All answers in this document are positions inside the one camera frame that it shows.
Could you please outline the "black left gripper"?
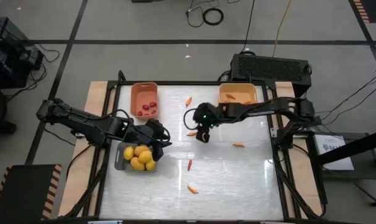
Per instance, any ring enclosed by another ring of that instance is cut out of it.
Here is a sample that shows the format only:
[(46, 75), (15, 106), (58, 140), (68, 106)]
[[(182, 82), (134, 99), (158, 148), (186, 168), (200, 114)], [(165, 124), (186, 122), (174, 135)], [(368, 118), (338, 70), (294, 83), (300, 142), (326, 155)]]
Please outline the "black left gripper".
[(153, 146), (153, 160), (159, 161), (163, 156), (163, 148), (172, 145), (169, 141), (169, 131), (156, 124), (134, 126), (139, 141)]

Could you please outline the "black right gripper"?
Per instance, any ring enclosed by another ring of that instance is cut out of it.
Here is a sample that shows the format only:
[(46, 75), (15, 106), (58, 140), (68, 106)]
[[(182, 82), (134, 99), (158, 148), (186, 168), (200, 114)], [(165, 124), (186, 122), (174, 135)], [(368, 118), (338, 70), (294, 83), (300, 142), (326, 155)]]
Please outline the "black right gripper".
[(203, 128), (201, 126), (207, 126), (204, 128), (204, 142), (209, 142), (209, 128), (219, 126), (220, 120), (215, 114), (210, 112), (195, 111), (193, 115), (193, 121), (199, 126), (196, 133), (197, 140), (203, 142)]

